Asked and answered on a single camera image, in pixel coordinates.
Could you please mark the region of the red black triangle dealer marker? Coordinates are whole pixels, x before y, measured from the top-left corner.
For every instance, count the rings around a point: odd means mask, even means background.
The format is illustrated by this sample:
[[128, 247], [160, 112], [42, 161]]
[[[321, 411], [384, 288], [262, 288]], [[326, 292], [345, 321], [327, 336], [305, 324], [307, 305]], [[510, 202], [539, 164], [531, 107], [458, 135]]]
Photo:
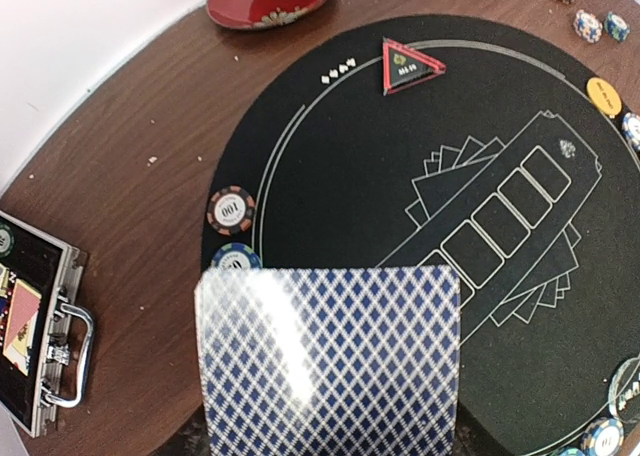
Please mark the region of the red black triangle dealer marker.
[[390, 95], [444, 75], [445, 63], [390, 38], [382, 41], [383, 94]]

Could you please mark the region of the orange round blind button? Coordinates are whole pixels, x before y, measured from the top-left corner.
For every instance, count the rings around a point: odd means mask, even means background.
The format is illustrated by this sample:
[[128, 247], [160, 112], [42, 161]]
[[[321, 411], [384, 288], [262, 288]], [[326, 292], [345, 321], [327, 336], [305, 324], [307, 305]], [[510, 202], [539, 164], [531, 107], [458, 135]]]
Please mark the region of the orange round blind button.
[[614, 118], [622, 111], [622, 100], [617, 90], [606, 80], [592, 77], [587, 81], [586, 91], [594, 106], [603, 114]]

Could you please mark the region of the white blue chip stack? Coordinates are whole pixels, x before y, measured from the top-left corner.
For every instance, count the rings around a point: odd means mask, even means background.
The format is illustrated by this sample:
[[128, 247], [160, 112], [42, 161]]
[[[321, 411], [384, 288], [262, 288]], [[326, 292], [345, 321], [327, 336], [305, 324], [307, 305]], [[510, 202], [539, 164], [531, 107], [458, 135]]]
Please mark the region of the white blue chip stack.
[[580, 38], [591, 44], [597, 43], [602, 37], [602, 23], [594, 14], [584, 10], [578, 10], [576, 12], [573, 28]]

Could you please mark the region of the white chip stack front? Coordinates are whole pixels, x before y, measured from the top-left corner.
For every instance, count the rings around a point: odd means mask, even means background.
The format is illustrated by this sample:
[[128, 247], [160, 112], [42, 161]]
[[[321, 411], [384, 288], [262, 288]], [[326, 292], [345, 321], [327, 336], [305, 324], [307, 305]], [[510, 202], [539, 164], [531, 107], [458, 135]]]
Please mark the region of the white chip stack front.
[[622, 423], [613, 417], [601, 417], [592, 421], [581, 439], [581, 451], [586, 456], [617, 455], [624, 442]]

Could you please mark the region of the round black poker mat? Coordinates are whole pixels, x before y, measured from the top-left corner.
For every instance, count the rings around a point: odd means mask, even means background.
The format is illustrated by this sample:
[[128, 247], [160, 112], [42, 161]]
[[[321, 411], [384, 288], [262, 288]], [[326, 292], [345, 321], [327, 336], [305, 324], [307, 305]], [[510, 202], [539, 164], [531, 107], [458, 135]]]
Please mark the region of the round black poker mat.
[[[384, 38], [446, 73], [384, 95]], [[361, 26], [258, 96], [211, 187], [255, 198], [239, 238], [267, 267], [453, 266], [482, 453], [542, 455], [607, 413], [639, 354], [639, 160], [587, 96], [596, 75], [484, 19]]]

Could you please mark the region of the red plate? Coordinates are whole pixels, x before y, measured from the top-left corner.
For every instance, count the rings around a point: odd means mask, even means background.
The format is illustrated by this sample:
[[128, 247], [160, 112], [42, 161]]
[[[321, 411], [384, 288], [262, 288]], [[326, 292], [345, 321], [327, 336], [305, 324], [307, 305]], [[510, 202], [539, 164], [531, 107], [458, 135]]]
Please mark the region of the red plate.
[[327, 0], [207, 0], [205, 9], [219, 26], [262, 30], [284, 26], [320, 8]]

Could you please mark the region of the aluminium poker case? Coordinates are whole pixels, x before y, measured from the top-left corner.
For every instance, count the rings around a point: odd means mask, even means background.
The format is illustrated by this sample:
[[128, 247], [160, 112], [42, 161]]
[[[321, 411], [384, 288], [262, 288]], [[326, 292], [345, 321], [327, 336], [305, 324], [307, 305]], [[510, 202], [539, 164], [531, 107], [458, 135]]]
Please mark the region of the aluminium poker case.
[[1, 406], [32, 438], [84, 399], [96, 331], [76, 303], [87, 254], [1, 214]]

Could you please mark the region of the clear round dealer puck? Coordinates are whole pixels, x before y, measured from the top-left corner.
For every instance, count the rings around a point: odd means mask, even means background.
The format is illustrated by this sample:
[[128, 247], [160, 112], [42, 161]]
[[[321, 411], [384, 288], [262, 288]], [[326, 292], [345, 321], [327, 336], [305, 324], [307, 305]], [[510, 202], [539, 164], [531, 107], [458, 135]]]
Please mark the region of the clear round dealer puck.
[[625, 425], [639, 423], [639, 357], [620, 364], [608, 390], [609, 413]]

